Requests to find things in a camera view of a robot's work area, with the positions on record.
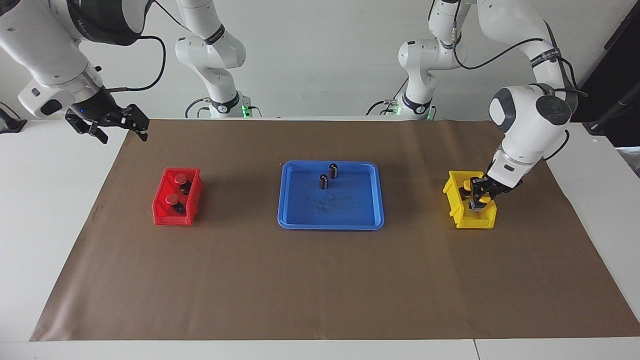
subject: table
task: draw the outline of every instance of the table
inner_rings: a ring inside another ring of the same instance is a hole
[[[579,124],[572,124],[570,131],[571,140],[549,161],[549,166],[638,317],[640,279],[636,274],[640,273],[640,265],[636,259],[640,241],[636,239],[640,223],[634,204],[640,200],[640,181],[606,139],[592,138]],[[93,138],[76,135],[63,121],[50,120],[32,121],[22,134],[0,138],[0,168],[9,183],[5,188],[10,189],[3,193],[5,202],[0,209],[0,357],[6,354],[10,358],[27,358],[36,354],[40,358],[57,358],[73,351],[80,358],[144,351],[149,357],[215,352],[226,358],[246,358],[248,354],[310,356],[331,349],[336,356],[350,358],[382,358],[389,354],[386,351],[401,352],[402,358],[424,358],[428,354],[434,358],[477,358],[474,340],[22,343],[38,320],[125,134],[116,129],[109,135],[109,145],[103,146]],[[54,241],[44,243],[40,240],[44,234]],[[504,349],[521,348],[534,355],[536,349],[548,350],[550,340],[514,341],[479,340],[477,350],[482,359],[500,359],[508,354]],[[584,359],[580,351],[592,348],[612,357],[631,359],[640,346],[640,338],[554,341],[555,354],[564,358]],[[587,353],[596,356],[595,350]],[[333,357],[329,353],[318,356]]]

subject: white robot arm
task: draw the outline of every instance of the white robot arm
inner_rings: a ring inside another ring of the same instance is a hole
[[[178,59],[195,71],[209,92],[211,117],[243,117],[251,100],[236,90],[231,73],[244,64],[244,45],[224,27],[211,0],[177,0],[186,27],[196,36],[178,39]]]
[[[476,1],[436,0],[429,16],[429,29],[436,38],[402,45],[398,57],[409,82],[397,98],[398,115],[426,117],[435,88],[431,70],[473,69],[461,65],[467,51],[460,32],[473,3]],[[577,107],[577,92],[561,65],[551,29],[526,0],[478,0],[477,7],[483,33],[518,47],[529,58],[536,77],[535,84],[500,89],[491,101],[490,117],[505,137],[487,174],[471,181],[470,207],[479,211],[484,208],[483,196],[492,199],[518,186],[558,141]]]
[[[67,110],[66,120],[80,134],[102,143],[101,127],[118,126],[147,139],[148,118],[135,105],[119,107],[95,68],[78,49],[82,40],[131,45],[140,38],[153,0],[0,0],[0,47],[25,66],[33,80],[20,92],[24,107],[45,118]],[[197,37],[181,39],[180,60],[205,81],[219,117],[243,116],[242,101],[224,69],[246,57],[242,43],[225,32],[211,0],[178,0]]]

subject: white wall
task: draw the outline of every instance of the white wall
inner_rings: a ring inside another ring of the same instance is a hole
[[[636,0],[537,0],[579,81],[604,55],[606,43]],[[160,0],[179,17],[172,0]],[[232,70],[236,85],[267,117],[361,115],[377,100],[391,97],[406,73],[397,50],[407,40],[431,37],[429,0],[216,0],[221,20],[247,49],[247,61]],[[463,30],[467,63],[478,64],[505,48],[480,32],[473,8]],[[181,117],[193,99],[206,95],[199,78],[175,57],[175,39],[187,34],[155,5],[145,34],[169,48],[162,81],[143,93],[117,94],[121,106],[138,104],[149,117]],[[151,40],[130,47],[85,43],[81,49],[103,67],[107,86],[143,86],[156,76],[161,57]],[[0,100],[26,114],[17,94],[29,80],[26,69],[0,51]],[[504,56],[482,69],[435,72],[438,118],[486,119],[488,102],[502,86],[533,81],[527,59]]]

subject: red cap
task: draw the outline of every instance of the red cap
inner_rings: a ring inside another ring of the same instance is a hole
[[[171,193],[166,196],[166,199],[164,201],[169,205],[176,205],[178,203],[178,194]]]
[[[187,175],[184,174],[177,174],[174,178],[173,181],[175,181],[176,184],[178,185],[182,185],[184,183],[187,182]]]

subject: plastic tray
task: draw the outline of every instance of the plastic tray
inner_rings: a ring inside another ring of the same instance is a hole
[[[329,164],[336,179],[319,187]],[[278,223],[285,229],[378,230],[385,224],[380,175],[373,163],[292,160],[282,167]]]

